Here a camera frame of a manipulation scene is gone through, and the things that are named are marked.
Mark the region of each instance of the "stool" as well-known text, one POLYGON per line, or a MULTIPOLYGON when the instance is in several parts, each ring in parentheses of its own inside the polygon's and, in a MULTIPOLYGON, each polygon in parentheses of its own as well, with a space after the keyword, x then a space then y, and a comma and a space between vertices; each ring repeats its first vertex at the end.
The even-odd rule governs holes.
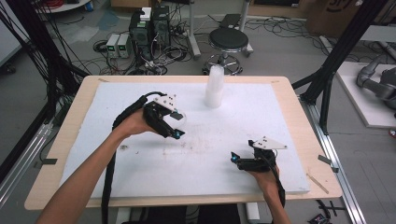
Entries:
POLYGON ((206 61, 203 72, 205 75, 210 71, 210 67, 219 64, 228 71, 230 75, 236 75, 243 71, 239 61, 228 53, 235 53, 245 50, 248 46, 248 37, 234 28, 219 28, 209 35, 209 44, 214 49, 221 50, 221 54, 214 54, 206 61))

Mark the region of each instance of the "black stool seat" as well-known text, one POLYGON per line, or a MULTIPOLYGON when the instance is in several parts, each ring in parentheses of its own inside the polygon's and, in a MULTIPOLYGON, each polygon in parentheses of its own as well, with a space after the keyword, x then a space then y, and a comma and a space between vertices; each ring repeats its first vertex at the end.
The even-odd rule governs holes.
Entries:
POLYGON ((234 28, 219 28, 210 33, 209 43, 223 51, 237 52, 247 47, 248 36, 234 28))

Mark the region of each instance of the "human arm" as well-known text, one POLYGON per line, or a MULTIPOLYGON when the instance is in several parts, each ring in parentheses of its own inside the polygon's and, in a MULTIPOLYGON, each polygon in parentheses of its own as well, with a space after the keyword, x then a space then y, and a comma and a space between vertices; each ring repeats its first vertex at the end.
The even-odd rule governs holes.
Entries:
POLYGON ((120 143, 133 134, 154 132, 139 109, 120 124, 55 192, 36 223, 76 223, 120 143))
POLYGON ((283 208, 282 203, 278 195, 278 186, 276 183, 276 178, 272 172, 249 172, 256 178, 256 181, 263 192, 264 199, 270 208, 271 215, 274 224, 289 224, 290 219, 286 213, 285 208, 283 208))

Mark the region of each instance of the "white surface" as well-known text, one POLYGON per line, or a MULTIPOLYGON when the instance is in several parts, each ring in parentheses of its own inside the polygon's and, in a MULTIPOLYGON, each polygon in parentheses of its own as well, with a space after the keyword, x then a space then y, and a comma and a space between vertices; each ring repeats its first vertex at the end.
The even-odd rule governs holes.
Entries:
MULTIPOLYGON (((205 106, 205 83, 102 83, 71 148, 61 184, 102 143, 114 118, 141 95, 161 91, 177 95, 187 115, 179 140, 154 133, 132 136, 118 149, 112 197, 229 195, 260 190, 253 177, 230 161, 231 151, 253 158, 248 140, 263 135, 288 145, 277 152, 287 193, 309 191, 304 170, 271 85, 224 85, 221 107, 205 106)), ((104 175, 92 197, 102 196, 104 175)))
MULTIPOLYGON (((338 69, 338 77, 341 80, 353 105, 358 110, 364 124, 371 128, 395 128, 396 119, 393 115, 395 110, 388 108, 383 101, 375 97, 372 91, 360 88, 356 85, 359 71, 367 63, 343 63, 338 69)), ((375 69, 372 80, 379 82, 384 70, 393 68, 395 65, 380 64, 375 69)))
POLYGON ((361 40, 395 42, 396 27, 371 25, 361 37, 361 40))

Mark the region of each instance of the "stain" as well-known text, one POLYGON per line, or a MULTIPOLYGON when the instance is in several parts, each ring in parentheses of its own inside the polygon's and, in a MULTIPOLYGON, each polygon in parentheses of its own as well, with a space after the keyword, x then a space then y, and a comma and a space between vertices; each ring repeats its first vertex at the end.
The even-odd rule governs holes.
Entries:
POLYGON ((126 146, 126 145, 121 145, 121 146, 120 146, 120 149, 121 149, 121 150, 126 150, 126 149, 128 149, 128 146, 126 146))
POLYGON ((107 80, 104 80, 102 78, 98 78, 99 81, 103 81, 103 82, 108 82, 107 80))
POLYGON ((325 193, 329 194, 329 191, 320 184, 320 182, 318 182, 312 175, 310 174, 306 174, 311 180, 312 182, 314 182, 318 187, 320 187, 325 193))

